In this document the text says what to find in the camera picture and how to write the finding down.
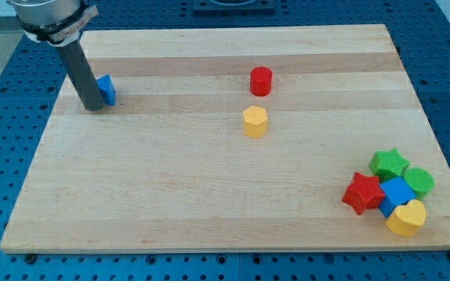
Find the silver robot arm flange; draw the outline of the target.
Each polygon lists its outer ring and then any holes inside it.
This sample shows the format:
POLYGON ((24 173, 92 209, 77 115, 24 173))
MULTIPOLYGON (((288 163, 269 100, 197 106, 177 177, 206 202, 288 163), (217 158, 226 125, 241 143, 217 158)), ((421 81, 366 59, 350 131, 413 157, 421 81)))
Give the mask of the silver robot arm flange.
POLYGON ((81 0, 6 0, 16 12, 25 35, 36 43, 63 47, 80 36, 80 31, 98 15, 95 5, 81 0))

